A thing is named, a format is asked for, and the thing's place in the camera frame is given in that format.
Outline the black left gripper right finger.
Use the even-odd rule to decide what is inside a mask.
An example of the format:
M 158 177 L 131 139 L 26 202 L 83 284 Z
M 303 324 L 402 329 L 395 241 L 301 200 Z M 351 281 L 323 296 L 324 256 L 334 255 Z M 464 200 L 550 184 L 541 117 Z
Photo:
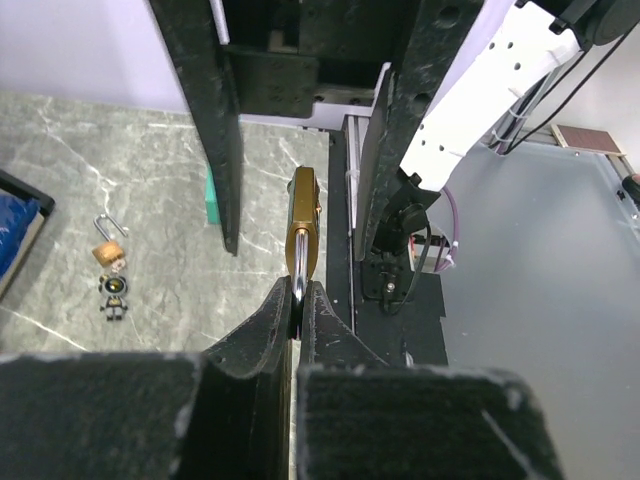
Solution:
M 319 282 L 305 294 L 300 340 L 297 477 L 364 479 L 381 442 L 367 375 L 386 363 L 336 315 Z

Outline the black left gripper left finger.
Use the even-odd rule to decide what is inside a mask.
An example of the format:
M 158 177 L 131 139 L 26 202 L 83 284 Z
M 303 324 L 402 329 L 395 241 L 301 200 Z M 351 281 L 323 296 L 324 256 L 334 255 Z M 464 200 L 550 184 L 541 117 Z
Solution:
M 207 351 L 199 400 L 201 458 L 220 479 L 287 479 L 291 406 L 291 281 Z

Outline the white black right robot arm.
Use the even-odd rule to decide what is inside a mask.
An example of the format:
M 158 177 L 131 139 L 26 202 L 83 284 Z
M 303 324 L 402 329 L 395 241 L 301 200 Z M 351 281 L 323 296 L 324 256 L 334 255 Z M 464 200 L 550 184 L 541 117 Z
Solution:
M 238 249 L 244 114 L 306 120 L 336 88 L 375 98 L 356 255 L 373 248 L 398 171 L 438 193 L 470 148 L 538 81 L 639 21 L 635 1 L 208 1 L 151 10 Z

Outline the small brass padlock with keychain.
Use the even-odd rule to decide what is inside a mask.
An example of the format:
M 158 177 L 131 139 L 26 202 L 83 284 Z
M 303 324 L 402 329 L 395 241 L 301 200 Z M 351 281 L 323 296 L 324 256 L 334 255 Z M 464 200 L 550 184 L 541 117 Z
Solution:
M 111 223 L 123 237 L 127 237 L 128 233 L 108 213 L 101 213 L 94 218 L 94 227 L 102 235 L 102 237 L 104 238 L 104 242 L 101 245 L 95 247 L 92 250 L 92 254 L 101 267 L 110 267 L 115 262 L 123 260 L 125 258 L 125 251 L 120 246 L 120 244 L 112 237 L 109 231 L 103 226 L 103 223 L 105 221 Z

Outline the small brass padlock front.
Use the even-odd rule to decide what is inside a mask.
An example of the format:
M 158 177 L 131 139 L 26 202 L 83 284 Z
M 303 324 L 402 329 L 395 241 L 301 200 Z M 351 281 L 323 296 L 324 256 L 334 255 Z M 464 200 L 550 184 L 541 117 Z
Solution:
M 300 306 L 318 261 L 319 185 L 311 167 L 298 167 L 287 186 L 289 213 L 285 258 L 291 276 L 294 303 Z

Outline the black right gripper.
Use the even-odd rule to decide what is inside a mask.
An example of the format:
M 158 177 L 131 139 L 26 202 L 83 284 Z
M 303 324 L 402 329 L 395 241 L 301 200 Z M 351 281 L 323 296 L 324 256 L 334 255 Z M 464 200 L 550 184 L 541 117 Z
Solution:
M 239 115 L 306 120 L 320 105 L 370 107 L 354 256 L 369 254 L 387 187 L 481 1 L 223 1 L 149 5 L 213 177 L 224 247 L 238 254 L 243 176 Z

